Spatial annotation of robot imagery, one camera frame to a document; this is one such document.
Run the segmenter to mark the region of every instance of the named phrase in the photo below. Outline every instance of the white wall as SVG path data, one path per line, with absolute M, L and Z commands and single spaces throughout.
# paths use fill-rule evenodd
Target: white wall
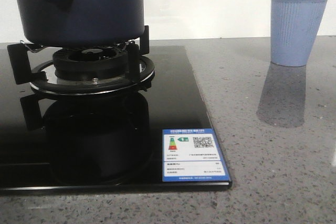
M 151 39 L 269 36 L 270 0 L 145 0 Z M 0 41 L 24 38 L 16 0 L 1 0 Z M 319 35 L 336 34 L 329 0 Z

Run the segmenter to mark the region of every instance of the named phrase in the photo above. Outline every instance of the ribbed cup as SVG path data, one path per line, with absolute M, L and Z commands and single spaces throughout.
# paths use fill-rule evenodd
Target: ribbed cup
M 271 62 L 307 64 L 327 0 L 271 0 Z

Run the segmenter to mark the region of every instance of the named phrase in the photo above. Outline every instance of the speckled countertop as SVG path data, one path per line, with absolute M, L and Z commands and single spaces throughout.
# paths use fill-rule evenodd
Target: speckled countertop
M 301 68 L 270 65 L 269 42 L 151 42 L 186 47 L 232 189 L 2 196 L 0 223 L 336 223 L 336 36 Z

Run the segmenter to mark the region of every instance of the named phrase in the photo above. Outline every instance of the gas burner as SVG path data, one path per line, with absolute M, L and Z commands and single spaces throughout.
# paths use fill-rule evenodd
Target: gas burner
M 50 98 L 146 90 L 154 78 L 153 62 L 142 56 L 149 53 L 148 26 L 140 47 L 132 40 L 105 47 L 63 48 L 52 61 L 33 70 L 27 52 L 37 53 L 44 47 L 21 42 L 7 48 L 16 84 L 29 82 L 34 92 Z

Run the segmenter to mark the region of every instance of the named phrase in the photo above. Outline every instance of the granite countertop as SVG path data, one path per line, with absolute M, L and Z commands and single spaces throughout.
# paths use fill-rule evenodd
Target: granite countertop
M 336 36 L 306 67 L 269 38 L 185 46 L 233 176 L 223 192 L 1 196 L 0 223 L 336 223 Z

